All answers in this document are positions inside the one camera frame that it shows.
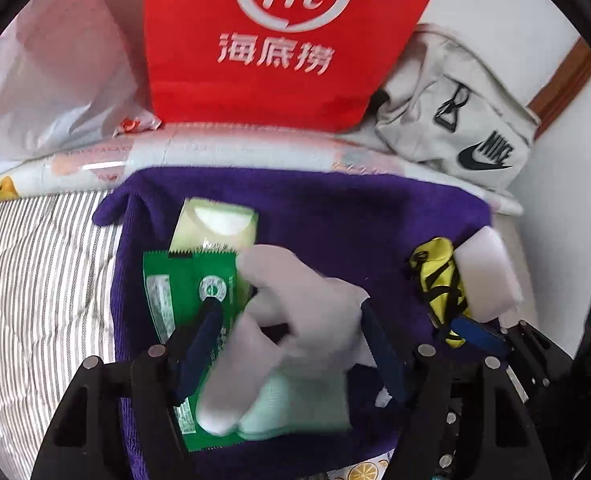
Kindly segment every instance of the red paper bag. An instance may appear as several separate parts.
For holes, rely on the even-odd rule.
[[[359,122],[429,0],[146,0],[164,121]]]

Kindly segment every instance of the striped bedsheet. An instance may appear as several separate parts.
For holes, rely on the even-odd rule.
[[[28,480],[84,357],[114,360],[109,292],[121,228],[98,228],[106,195],[0,202],[0,468]]]

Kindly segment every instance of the nike swoosh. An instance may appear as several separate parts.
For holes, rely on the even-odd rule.
[[[469,146],[458,154],[457,161],[460,163],[460,166],[462,166],[465,170],[471,171],[505,170],[507,168],[513,168],[513,166],[505,166],[503,164],[487,164],[486,162],[478,162],[475,160],[473,158],[473,152],[477,150],[478,146],[480,146],[482,142],[478,142],[478,144]]]

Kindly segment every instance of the purple cloth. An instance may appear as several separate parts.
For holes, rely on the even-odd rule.
[[[393,175],[149,168],[128,178],[93,216],[105,226],[123,221],[111,287],[116,359],[129,360],[157,342],[144,293],[144,251],[169,248],[186,198],[202,197],[255,209],[257,242],[284,246],[326,276],[362,286],[390,328],[429,341],[432,326],[408,272],[412,251],[434,237],[456,246],[489,225],[489,207],[448,186]],[[352,431],[288,435],[194,453],[201,476],[292,480],[360,462],[392,449],[407,415],[395,402],[375,408],[382,387],[376,370],[348,374]],[[128,401],[125,442],[136,480],[146,479]]]

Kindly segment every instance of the silver bolt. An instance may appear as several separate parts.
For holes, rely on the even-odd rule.
[[[95,355],[91,355],[87,357],[84,361],[82,361],[82,366],[85,367],[87,370],[92,370],[96,366],[98,366],[100,362],[100,358]]]
[[[442,455],[440,457],[440,462],[438,463],[442,469],[446,469],[451,465],[451,462],[453,462],[453,457],[451,455]]]
[[[499,359],[490,355],[484,360],[484,364],[486,364],[491,370],[497,370],[499,368]]]
[[[149,356],[150,357],[162,357],[167,349],[164,345],[153,345],[149,348]]]
[[[422,344],[418,346],[418,353],[424,357],[433,357],[435,355],[435,348],[431,345]]]

